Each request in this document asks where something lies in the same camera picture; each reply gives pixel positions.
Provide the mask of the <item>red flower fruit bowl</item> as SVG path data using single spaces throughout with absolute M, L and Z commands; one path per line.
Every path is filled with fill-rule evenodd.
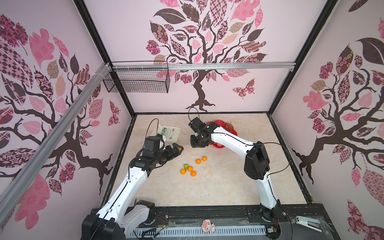
M 238 133 L 237 131 L 234 129 L 232 133 L 228 132 L 224 127 L 225 127 L 225 124 L 228 123 L 228 122 L 224 122 L 222 120 L 215 120 L 213 121 L 213 123 L 217 124 L 221 129 L 220 129 L 220 133 L 221 134 L 230 134 L 230 135 L 233 135 L 233 136 L 238 136 Z M 220 144 L 220 143 L 209 143 L 209 146 L 213 146 L 217 149 L 224 149 L 225 146 Z

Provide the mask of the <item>purple grape bunch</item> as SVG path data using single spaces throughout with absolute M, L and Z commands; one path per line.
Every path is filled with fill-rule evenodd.
M 224 127 L 228 132 L 232 133 L 233 130 L 234 130 L 234 126 L 232 125 L 232 123 L 226 123 L 225 124 L 225 127 Z

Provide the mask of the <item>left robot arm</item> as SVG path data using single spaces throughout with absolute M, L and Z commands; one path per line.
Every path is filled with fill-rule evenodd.
M 149 136 L 131 160 L 127 175 L 107 203 L 82 223 L 82 240 L 125 240 L 145 222 L 153 203 L 144 201 L 126 213 L 141 185 L 157 167 L 178 157 L 184 148 L 176 143 L 165 145 L 162 135 Z

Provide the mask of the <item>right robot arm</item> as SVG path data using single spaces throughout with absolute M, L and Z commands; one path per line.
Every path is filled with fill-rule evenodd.
M 249 178 L 256 181 L 260 194 L 260 215 L 265 221 L 272 222 L 278 216 L 280 202 L 271 183 L 270 159 L 265 145 L 262 142 L 246 141 L 228 132 L 215 122 L 205 124 L 199 118 L 194 118 L 190 121 L 189 126 L 195 132 L 191 136 L 193 148 L 205 148 L 209 144 L 220 144 L 245 160 L 244 172 Z

